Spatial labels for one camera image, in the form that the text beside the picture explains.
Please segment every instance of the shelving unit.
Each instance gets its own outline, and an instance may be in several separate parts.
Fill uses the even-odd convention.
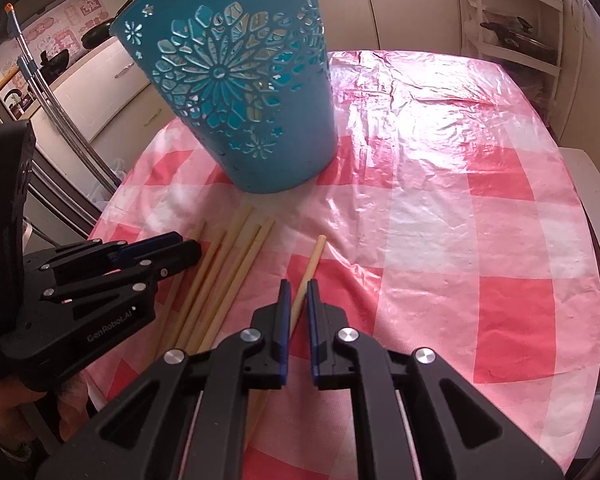
[[[485,0],[464,0],[461,3],[461,7],[464,9],[463,13],[467,14],[467,16],[463,16],[463,35],[466,45],[463,47],[463,55],[467,56],[475,56],[475,52],[477,52],[477,57],[479,59],[485,59],[485,57],[496,58],[501,60],[506,60],[510,62],[515,62],[523,66],[530,67],[534,70],[538,70],[544,74],[547,74],[549,77],[553,78],[551,87],[547,85],[550,84],[551,79],[547,79],[545,82],[545,91],[548,96],[550,96],[550,102],[548,105],[547,114],[545,120],[548,120],[548,115],[551,112],[551,108],[553,102],[555,101],[555,96],[557,94],[558,89],[558,80],[560,77],[560,67],[562,62],[562,41],[563,41],[563,12],[564,12],[564,3],[563,0],[502,0],[506,1],[509,5],[508,12],[499,12],[496,9],[502,5],[501,0],[486,0],[488,5],[485,5]],[[542,60],[536,59],[531,56],[526,56],[525,54],[521,54],[520,52],[516,52],[515,50],[511,50],[508,48],[504,48],[503,46],[494,45],[487,43],[485,41],[487,31],[481,27],[479,27],[480,23],[483,23],[486,20],[484,17],[485,12],[494,12],[496,14],[504,14],[504,15],[513,15],[513,16],[523,16],[523,14],[514,14],[511,10],[511,2],[520,1],[520,6],[527,8],[527,10],[535,9],[535,20],[536,27],[535,30],[539,37],[544,32],[542,31],[543,27],[547,25],[552,25],[551,29],[553,39],[546,44],[557,50],[557,62],[556,65],[552,65],[550,63],[544,62]],[[472,22],[475,20],[477,22],[477,33],[474,29],[474,36],[469,37],[467,31],[465,30],[464,24],[469,20]]]

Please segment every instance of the wrinkled plastic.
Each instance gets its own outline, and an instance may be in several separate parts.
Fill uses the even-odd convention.
[[[186,234],[201,218],[215,228],[241,202],[256,207],[250,222],[275,218],[218,342],[275,301],[281,278],[297,290],[325,234],[316,272],[323,301],[387,348],[434,349],[566,469],[600,366],[600,280],[557,146],[496,64],[337,52],[330,65],[340,137],[318,178],[276,195],[240,192],[176,120],[142,154],[92,236]],[[207,228],[203,240],[210,237]],[[174,309],[191,280],[189,272]],[[163,284],[158,316],[166,314]],[[129,384],[158,336],[149,325],[91,365],[92,394],[104,402]],[[288,385],[269,394],[245,478],[300,476],[293,468],[357,478],[349,394],[314,389],[307,341],[301,317]]]

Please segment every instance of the cabinet door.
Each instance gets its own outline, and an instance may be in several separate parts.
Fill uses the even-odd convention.
[[[377,50],[370,0],[318,0],[327,50]]]
[[[459,0],[371,0],[382,50],[460,55]]]

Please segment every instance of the triangular cutout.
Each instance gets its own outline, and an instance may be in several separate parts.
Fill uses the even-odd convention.
[[[128,399],[126,406],[100,430],[100,437],[117,446],[132,449],[140,437],[158,389],[160,383],[153,381]]]
[[[502,434],[502,428],[453,381],[441,380],[440,389],[445,396],[465,447],[475,449]]]

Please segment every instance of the red and white checkered tablecloth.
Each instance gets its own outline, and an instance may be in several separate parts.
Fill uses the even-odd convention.
[[[549,133],[496,64],[337,52],[331,78],[340,142],[317,178],[247,195],[174,120],[93,237],[186,234],[200,218],[228,222],[244,201],[274,216],[221,340],[275,300],[281,278],[297,288],[315,239],[326,234],[316,275],[325,302],[387,348],[435,349],[566,469],[600,366],[600,280],[586,217]],[[154,332],[149,325],[91,365],[92,390],[111,399],[125,388]],[[246,479],[357,478],[349,393],[314,389],[307,339],[302,317],[288,385],[270,394],[246,451]]]

